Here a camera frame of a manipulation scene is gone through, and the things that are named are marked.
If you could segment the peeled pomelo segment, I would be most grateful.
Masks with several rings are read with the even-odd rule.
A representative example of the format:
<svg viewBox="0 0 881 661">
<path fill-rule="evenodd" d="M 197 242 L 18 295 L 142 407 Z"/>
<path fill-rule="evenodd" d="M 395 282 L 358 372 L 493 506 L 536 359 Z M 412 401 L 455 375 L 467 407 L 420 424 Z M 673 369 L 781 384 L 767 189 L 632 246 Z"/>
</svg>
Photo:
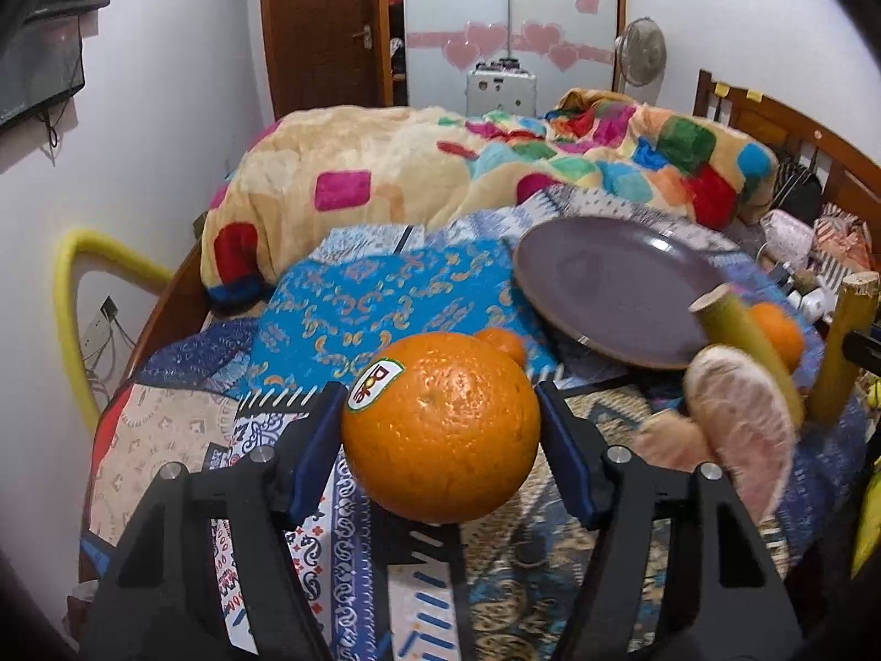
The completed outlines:
<svg viewBox="0 0 881 661">
<path fill-rule="evenodd" d="M 778 383 L 740 349 L 711 345 L 684 376 L 688 412 L 756 524 L 774 515 L 790 479 L 796 430 Z"/>
<path fill-rule="evenodd" d="M 702 428 L 671 409 L 645 419 L 633 436 L 632 449 L 648 464 L 686 473 L 717 461 Z"/>
</svg>

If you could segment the sugarcane stick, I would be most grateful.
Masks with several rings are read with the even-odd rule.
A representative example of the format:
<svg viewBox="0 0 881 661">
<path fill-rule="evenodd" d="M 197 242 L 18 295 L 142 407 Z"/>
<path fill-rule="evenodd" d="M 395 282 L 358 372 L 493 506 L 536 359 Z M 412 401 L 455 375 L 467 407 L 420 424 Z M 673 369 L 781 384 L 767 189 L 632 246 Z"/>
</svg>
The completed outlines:
<svg viewBox="0 0 881 661">
<path fill-rule="evenodd" d="M 730 285 L 718 285 L 697 297 L 688 306 L 688 312 L 697 319 L 713 345 L 740 349 L 768 371 L 787 403 L 793 427 L 800 430 L 805 422 L 805 404 L 793 381 L 793 373 Z"/>
<path fill-rule="evenodd" d="M 878 305 L 878 272 L 845 276 L 827 333 L 822 365 L 806 398 L 808 418 L 817 425 L 835 427 L 841 418 L 858 376 L 857 364 L 845 356 L 845 337 L 850 333 L 868 333 Z"/>
</svg>

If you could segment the medium orange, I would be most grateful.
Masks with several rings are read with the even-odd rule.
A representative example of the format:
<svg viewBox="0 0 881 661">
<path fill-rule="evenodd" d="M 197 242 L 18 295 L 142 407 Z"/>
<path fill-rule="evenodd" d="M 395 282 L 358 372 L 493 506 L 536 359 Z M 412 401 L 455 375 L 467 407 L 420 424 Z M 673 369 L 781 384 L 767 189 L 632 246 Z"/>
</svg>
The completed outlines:
<svg viewBox="0 0 881 661">
<path fill-rule="evenodd" d="M 788 371 L 795 373 L 805 351 L 805 337 L 795 318 L 770 301 L 755 303 L 748 312 Z"/>
</svg>

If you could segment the large orange with sticker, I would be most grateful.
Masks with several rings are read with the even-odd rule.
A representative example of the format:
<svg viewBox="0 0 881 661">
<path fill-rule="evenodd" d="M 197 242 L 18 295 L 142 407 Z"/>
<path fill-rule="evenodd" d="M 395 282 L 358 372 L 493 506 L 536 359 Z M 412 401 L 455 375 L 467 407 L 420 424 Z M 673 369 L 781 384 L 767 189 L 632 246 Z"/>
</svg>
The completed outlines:
<svg viewBox="0 0 881 661">
<path fill-rule="evenodd" d="M 541 413 L 509 356 L 473 334 L 422 333 L 367 366 L 340 429 L 350 472 L 375 505 L 411 521 L 461 524 L 520 490 Z"/>
</svg>

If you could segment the small mandarin orange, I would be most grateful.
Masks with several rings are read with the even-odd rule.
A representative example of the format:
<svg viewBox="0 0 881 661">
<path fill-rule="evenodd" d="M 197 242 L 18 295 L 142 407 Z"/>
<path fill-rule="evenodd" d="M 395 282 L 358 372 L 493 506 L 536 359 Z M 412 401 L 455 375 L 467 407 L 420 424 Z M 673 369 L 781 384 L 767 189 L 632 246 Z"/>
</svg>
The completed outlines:
<svg viewBox="0 0 881 661">
<path fill-rule="evenodd" d="M 474 334 L 475 339 L 482 340 L 490 345 L 496 351 L 502 352 L 514 360 L 520 369 L 527 367 L 529 361 L 529 351 L 527 351 L 526 343 L 523 342 L 518 334 L 514 331 L 505 330 L 505 328 L 490 327 L 478 331 Z"/>
</svg>

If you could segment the blue patterned patchwork bedsheet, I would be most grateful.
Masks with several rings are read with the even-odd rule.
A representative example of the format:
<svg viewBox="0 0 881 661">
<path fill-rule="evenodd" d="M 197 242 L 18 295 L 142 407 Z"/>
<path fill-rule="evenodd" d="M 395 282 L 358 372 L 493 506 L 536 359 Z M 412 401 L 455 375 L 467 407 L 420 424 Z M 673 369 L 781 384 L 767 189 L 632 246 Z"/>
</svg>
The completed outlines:
<svg viewBox="0 0 881 661">
<path fill-rule="evenodd" d="M 339 234 L 258 322 L 230 454 L 164 463 L 86 659 L 843 659 L 878 448 L 797 422 L 720 234 L 552 187 L 448 229 Z"/>
</svg>

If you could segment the dark purple plate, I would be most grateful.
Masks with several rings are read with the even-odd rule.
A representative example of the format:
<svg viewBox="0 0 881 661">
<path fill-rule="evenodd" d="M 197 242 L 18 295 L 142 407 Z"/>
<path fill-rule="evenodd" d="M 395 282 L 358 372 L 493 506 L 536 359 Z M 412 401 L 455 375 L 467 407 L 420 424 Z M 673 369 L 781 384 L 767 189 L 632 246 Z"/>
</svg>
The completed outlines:
<svg viewBox="0 0 881 661">
<path fill-rule="evenodd" d="M 603 216 L 533 227 L 516 245 L 514 278 L 560 333 L 614 360 L 659 370 L 685 369 L 708 344 L 690 306 L 724 282 L 685 243 Z"/>
</svg>

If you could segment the yellow foam tube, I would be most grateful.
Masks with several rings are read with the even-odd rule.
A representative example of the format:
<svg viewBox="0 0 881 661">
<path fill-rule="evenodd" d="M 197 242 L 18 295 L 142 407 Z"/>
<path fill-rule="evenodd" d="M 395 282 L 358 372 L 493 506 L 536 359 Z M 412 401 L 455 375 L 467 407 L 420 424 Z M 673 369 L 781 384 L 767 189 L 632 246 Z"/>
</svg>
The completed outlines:
<svg viewBox="0 0 881 661">
<path fill-rule="evenodd" d="M 94 433 L 100 412 L 86 376 L 84 357 L 80 353 L 78 285 L 75 284 L 75 263 L 79 255 L 91 255 L 107 261 L 112 267 L 132 276 L 137 284 L 161 292 L 173 278 L 172 270 L 160 266 L 146 255 L 124 245 L 112 236 L 91 229 L 71 229 L 59 240 L 52 273 L 52 310 L 64 373 L 70 383 L 73 400 L 88 433 Z"/>
</svg>

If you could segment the wooden bed headboard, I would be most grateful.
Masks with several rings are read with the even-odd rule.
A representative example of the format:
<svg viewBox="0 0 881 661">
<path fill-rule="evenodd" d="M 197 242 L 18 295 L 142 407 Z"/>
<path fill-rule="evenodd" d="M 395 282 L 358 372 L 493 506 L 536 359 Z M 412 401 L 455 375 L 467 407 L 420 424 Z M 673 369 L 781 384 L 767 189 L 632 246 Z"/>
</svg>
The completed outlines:
<svg viewBox="0 0 881 661">
<path fill-rule="evenodd" d="M 826 176 L 824 200 L 858 216 L 878 237 L 879 166 L 838 133 L 774 97 L 727 85 L 703 69 L 697 73 L 693 113 L 724 122 L 784 158 L 805 160 Z"/>
</svg>

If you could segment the colourful patchwork fleece blanket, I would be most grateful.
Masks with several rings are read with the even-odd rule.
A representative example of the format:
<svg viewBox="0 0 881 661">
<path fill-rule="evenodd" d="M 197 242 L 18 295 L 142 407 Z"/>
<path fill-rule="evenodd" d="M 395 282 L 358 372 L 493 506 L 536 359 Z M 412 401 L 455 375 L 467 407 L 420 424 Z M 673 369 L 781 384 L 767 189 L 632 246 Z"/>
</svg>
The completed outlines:
<svg viewBox="0 0 881 661">
<path fill-rule="evenodd" d="M 570 90 L 542 118 L 432 106 L 288 113 L 215 194 L 200 278 L 218 305 L 255 300 L 331 230 L 442 229 L 558 183 L 723 230 L 770 206 L 778 158 L 736 128 L 624 94 Z"/>
</svg>

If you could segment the standing electric fan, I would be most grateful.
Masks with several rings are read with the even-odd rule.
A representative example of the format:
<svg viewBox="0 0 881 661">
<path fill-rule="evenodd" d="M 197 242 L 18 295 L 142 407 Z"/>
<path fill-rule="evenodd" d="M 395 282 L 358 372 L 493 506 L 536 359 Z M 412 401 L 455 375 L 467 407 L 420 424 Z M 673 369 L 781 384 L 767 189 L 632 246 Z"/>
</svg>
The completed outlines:
<svg viewBox="0 0 881 661">
<path fill-rule="evenodd" d="M 650 17 L 633 19 L 615 39 L 614 86 L 622 93 L 628 86 L 644 88 L 665 75 L 665 34 Z"/>
</svg>

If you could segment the white suitcase box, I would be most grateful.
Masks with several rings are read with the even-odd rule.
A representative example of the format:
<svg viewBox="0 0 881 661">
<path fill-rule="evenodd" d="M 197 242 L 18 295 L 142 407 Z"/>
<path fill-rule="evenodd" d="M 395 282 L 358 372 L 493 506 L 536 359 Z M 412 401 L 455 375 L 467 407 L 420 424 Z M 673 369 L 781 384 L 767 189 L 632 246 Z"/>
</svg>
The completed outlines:
<svg viewBox="0 0 881 661">
<path fill-rule="evenodd" d="M 516 60 L 478 63 L 466 76 L 466 115 L 495 111 L 536 115 L 537 77 Z"/>
</svg>

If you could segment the brown wooden door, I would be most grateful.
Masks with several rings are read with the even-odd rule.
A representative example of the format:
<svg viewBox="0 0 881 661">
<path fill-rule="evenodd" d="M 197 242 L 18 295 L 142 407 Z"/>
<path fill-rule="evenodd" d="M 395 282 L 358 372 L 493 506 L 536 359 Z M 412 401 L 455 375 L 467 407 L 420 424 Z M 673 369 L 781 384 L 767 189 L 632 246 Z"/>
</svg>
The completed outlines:
<svg viewBox="0 0 881 661">
<path fill-rule="evenodd" d="M 273 113 L 391 103 L 387 0 L 260 0 Z"/>
</svg>

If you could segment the white wardrobe with hearts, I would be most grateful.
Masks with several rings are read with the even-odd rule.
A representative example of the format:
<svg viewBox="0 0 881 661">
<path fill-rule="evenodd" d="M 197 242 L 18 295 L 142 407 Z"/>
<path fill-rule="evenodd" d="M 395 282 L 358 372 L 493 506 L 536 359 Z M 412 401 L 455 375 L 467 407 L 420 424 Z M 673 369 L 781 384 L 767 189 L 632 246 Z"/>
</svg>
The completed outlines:
<svg viewBox="0 0 881 661">
<path fill-rule="evenodd" d="M 407 103 L 466 111 L 478 63 L 515 58 L 536 78 L 536 110 L 572 88 L 611 90 L 624 0 L 403 0 Z"/>
</svg>

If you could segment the wall mounted black monitor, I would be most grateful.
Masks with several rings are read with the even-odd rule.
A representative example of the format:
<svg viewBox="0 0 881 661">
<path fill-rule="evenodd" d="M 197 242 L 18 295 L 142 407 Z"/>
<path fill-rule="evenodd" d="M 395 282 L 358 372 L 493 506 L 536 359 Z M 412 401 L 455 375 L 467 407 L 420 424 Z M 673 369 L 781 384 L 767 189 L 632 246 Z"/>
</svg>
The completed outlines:
<svg viewBox="0 0 881 661">
<path fill-rule="evenodd" d="M 82 18 L 111 0 L 2 0 L 2 129 L 82 90 Z"/>
</svg>

